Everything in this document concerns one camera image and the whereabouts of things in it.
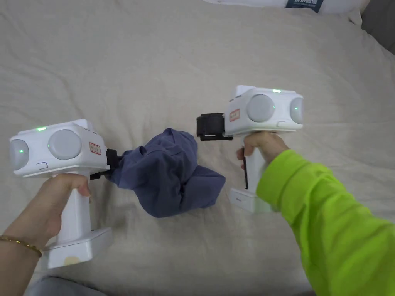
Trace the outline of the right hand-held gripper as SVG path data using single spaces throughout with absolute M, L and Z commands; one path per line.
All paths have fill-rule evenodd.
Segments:
M 291 90 L 238 85 L 224 113 L 207 113 L 197 118 L 197 137 L 202 141 L 244 139 L 259 131 L 295 132 L 303 128 L 303 96 Z M 230 202 L 251 213 L 273 212 L 255 194 L 267 164 L 257 149 L 243 159 L 245 189 L 231 188 Z

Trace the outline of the person's right hand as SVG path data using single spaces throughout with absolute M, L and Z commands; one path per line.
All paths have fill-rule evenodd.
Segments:
M 254 150 L 259 150 L 266 163 L 268 163 L 268 173 L 277 173 L 280 171 L 277 168 L 278 165 L 272 165 L 271 163 L 289 149 L 276 133 L 261 131 L 246 136 L 244 146 L 236 151 L 236 156 L 238 160 L 243 160 L 245 157 L 251 156 Z

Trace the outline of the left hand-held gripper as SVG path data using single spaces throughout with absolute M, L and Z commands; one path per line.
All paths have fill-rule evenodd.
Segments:
M 10 162 L 23 178 L 72 173 L 97 180 L 118 168 L 120 157 L 105 146 L 91 122 L 79 119 L 19 132 L 10 138 Z M 57 241 L 46 248 L 44 262 L 53 269 L 90 261 L 112 243 L 111 228 L 92 230 L 89 201 L 73 190 Z

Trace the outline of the person's left hand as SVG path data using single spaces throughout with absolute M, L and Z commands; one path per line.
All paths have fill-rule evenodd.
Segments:
M 4 236 L 43 249 L 61 229 L 61 215 L 73 190 L 88 201 L 88 179 L 78 174 L 60 174 L 46 180 Z

